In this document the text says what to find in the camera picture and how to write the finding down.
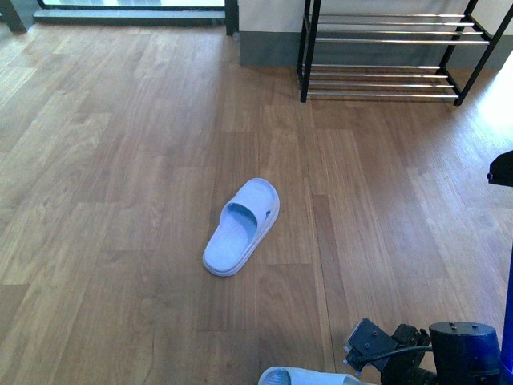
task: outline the black cable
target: black cable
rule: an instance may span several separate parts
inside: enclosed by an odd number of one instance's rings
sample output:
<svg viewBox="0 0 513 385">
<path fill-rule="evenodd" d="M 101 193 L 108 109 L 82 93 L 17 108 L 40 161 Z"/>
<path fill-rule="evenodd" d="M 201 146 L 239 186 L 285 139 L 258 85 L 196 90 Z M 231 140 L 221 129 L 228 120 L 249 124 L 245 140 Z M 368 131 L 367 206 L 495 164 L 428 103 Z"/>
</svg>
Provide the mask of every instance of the black cable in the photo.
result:
<svg viewBox="0 0 513 385">
<path fill-rule="evenodd" d="M 407 355 L 408 353 L 419 351 L 433 351 L 431 346 L 413 346 L 413 347 L 405 347 L 404 349 L 397 349 L 396 351 L 388 351 L 386 353 L 381 353 L 380 355 L 371 355 L 369 357 L 357 357 L 352 359 L 351 361 L 357 365 L 366 365 L 367 363 L 372 363 L 373 361 L 379 361 L 380 359 L 388 359 L 389 357 L 393 357 L 395 355 Z"/>
</svg>

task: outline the light blue slipper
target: light blue slipper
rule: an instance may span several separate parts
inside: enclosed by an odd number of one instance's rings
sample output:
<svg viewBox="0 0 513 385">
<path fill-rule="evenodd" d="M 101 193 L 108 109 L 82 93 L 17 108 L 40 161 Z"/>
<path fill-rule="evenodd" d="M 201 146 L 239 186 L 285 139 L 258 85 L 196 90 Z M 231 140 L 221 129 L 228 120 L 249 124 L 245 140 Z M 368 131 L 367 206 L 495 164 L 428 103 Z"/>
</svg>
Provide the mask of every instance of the light blue slipper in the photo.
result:
<svg viewBox="0 0 513 385">
<path fill-rule="evenodd" d="M 258 385 L 371 385 L 352 375 L 321 373 L 299 367 L 270 367 L 262 373 Z"/>
<path fill-rule="evenodd" d="M 223 207 L 219 225 L 203 254 L 212 274 L 227 277 L 239 271 L 278 218 L 280 198 L 261 178 L 251 179 Z"/>
</svg>

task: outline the shoe rack shelf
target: shoe rack shelf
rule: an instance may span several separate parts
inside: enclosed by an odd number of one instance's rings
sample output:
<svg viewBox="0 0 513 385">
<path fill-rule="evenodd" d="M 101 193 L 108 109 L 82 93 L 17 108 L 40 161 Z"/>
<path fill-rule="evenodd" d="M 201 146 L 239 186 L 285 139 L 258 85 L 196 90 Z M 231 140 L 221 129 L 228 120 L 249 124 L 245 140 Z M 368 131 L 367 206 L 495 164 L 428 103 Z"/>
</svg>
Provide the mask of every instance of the shoe rack shelf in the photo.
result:
<svg viewBox="0 0 513 385">
<path fill-rule="evenodd" d="M 413 98 L 449 99 L 461 105 L 513 18 L 512 4 L 492 35 L 472 16 L 477 2 L 470 0 L 463 14 L 322 14 L 321 0 L 305 0 L 297 59 L 301 102 L 312 98 Z M 369 44 L 442 45 L 446 50 L 438 66 L 322 65 L 313 63 L 318 43 L 357 44 L 361 51 Z M 447 69 L 457 46 L 486 47 L 463 87 Z"/>
</svg>

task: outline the white wall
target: white wall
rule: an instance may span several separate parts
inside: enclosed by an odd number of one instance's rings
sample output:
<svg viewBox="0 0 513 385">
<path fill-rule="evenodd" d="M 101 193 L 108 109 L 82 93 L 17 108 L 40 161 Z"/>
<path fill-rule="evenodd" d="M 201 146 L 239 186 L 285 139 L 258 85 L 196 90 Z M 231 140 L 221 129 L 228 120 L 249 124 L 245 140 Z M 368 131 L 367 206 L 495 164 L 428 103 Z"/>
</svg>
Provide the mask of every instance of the white wall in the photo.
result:
<svg viewBox="0 0 513 385">
<path fill-rule="evenodd" d="M 323 0 L 322 12 L 460 14 L 466 0 Z M 511 6 L 511 0 L 480 0 L 474 16 L 492 34 Z M 300 32 L 304 0 L 239 0 L 240 30 Z M 513 34 L 510 25 L 506 34 Z"/>
</svg>

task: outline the floor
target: floor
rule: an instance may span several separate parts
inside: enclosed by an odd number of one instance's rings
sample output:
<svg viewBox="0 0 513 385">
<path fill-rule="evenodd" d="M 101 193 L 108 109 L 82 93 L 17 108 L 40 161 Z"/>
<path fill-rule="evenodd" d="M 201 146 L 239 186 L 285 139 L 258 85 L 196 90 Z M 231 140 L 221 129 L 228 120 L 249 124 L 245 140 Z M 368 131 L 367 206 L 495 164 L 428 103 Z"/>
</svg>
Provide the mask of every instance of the floor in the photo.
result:
<svg viewBox="0 0 513 385">
<path fill-rule="evenodd" d="M 513 189 L 486 174 L 513 149 L 511 66 L 454 107 L 299 103 L 293 68 L 237 60 L 223 27 L 0 25 L 1 384 L 353 373 L 364 317 L 500 337 Z M 215 277 L 204 247 L 255 176 L 280 216 Z"/>
<path fill-rule="evenodd" d="M 48 6 L 224 7 L 224 0 L 45 0 Z"/>
</svg>

